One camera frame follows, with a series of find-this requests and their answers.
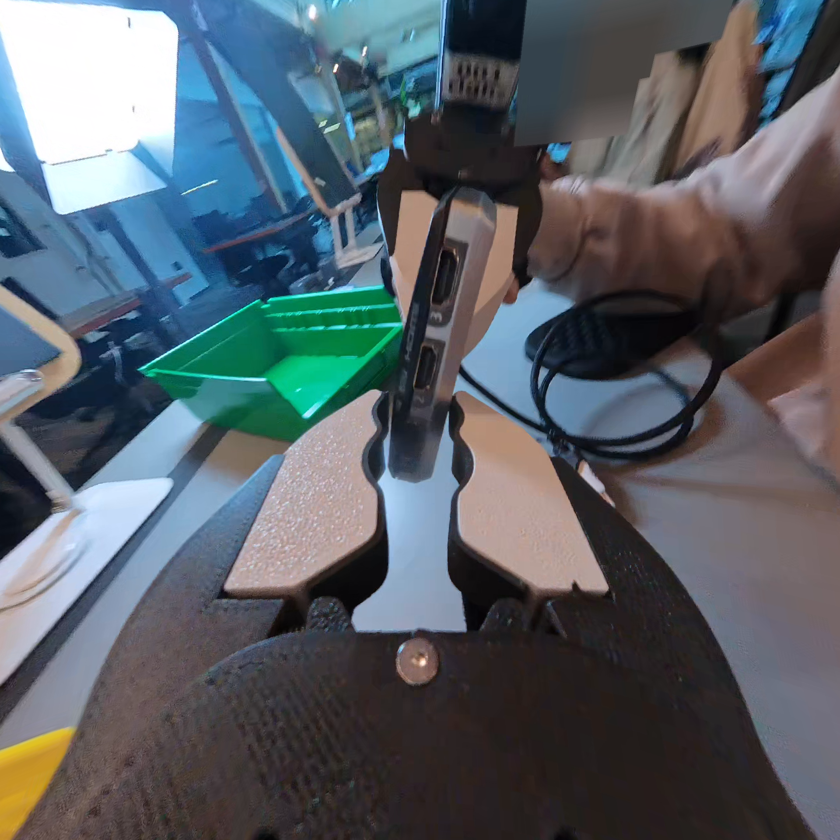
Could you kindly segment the black textured pad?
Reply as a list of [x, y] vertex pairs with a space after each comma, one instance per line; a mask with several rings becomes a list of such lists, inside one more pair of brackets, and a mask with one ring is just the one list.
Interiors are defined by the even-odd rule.
[[602, 382], [640, 370], [697, 327], [690, 311], [627, 313], [572, 308], [539, 325], [524, 343], [534, 361], [550, 339], [541, 367], [563, 377]]

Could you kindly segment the bright light panel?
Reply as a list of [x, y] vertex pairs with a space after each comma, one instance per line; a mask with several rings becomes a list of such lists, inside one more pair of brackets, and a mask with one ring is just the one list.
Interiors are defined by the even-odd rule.
[[2, 48], [49, 203], [70, 215], [173, 176], [178, 28], [159, 10], [2, 2]]

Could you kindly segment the person's right forearm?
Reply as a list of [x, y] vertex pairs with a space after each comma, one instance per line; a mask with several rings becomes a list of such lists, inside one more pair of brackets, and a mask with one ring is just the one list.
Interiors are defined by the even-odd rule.
[[582, 301], [651, 290], [728, 318], [817, 287], [838, 254], [836, 70], [737, 152], [645, 190], [563, 178], [541, 187], [531, 276]]

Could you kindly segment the yellow plastic bin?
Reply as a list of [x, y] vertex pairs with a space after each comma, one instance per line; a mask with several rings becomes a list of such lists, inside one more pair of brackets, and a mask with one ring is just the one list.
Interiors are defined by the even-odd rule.
[[65, 758], [75, 728], [62, 728], [1, 750], [1, 838], [26, 822]]

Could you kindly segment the grey hdmi switch hub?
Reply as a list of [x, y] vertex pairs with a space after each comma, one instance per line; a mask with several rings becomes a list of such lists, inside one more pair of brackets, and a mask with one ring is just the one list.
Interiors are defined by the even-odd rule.
[[392, 388], [394, 479], [417, 483], [434, 473], [496, 227], [495, 204], [470, 187], [450, 190], [435, 207]]

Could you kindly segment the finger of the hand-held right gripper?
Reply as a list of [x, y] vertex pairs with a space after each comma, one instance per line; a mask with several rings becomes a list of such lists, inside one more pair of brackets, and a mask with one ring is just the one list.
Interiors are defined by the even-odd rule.
[[395, 246], [391, 248], [392, 285], [400, 312], [408, 312], [427, 234], [438, 199], [423, 191], [404, 191], [397, 220]]
[[490, 200], [459, 201], [465, 267], [459, 289], [459, 346], [464, 359], [484, 338], [513, 281], [519, 210]]

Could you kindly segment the black panel with wooden rim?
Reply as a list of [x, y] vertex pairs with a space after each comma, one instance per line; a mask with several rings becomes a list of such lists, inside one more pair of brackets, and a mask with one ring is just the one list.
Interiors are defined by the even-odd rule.
[[37, 381], [39, 399], [51, 396], [77, 375], [81, 352], [57, 322], [1, 287], [1, 377]]

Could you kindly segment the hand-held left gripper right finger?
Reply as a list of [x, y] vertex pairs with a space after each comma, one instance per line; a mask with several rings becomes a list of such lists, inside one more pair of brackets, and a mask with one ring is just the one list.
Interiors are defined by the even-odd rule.
[[467, 603], [530, 609], [610, 591], [551, 457], [524, 428], [467, 392], [451, 404], [449, 577]]

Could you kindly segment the white panel stand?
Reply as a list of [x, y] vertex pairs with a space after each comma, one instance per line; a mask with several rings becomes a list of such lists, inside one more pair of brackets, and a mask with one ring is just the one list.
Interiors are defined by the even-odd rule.
[[105, 482], [74, 491], [15, 419], [46, 389], [36, 371], [1, 384], [2, 440], [45, 490], [51, 515], [1, 564], [1, 683], [111, 563], [172, 491], [171, 478]]

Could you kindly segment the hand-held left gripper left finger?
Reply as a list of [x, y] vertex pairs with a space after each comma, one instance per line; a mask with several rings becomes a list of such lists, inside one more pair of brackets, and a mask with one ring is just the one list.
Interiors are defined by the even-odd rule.
[[226, 596], [308, 607], [369, 599], [387, 574], [387, 397], [368, 391], [310, 428], [284, 454], [226, 582]]

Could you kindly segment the person's upper body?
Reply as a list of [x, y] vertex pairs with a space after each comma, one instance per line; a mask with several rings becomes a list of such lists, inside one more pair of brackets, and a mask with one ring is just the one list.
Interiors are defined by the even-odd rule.
[[800, 452], [839, 479], [839, 258], [819, 311], [781, 336], [783, 362], [770, 409]]

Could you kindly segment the green plastic bin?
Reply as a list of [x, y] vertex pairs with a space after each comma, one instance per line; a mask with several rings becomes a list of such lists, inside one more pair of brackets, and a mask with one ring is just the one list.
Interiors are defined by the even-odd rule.
[[140, 372], [192, 414], [292, 443], [394, 372], [403, 323], [382, 286], [254, 301]]

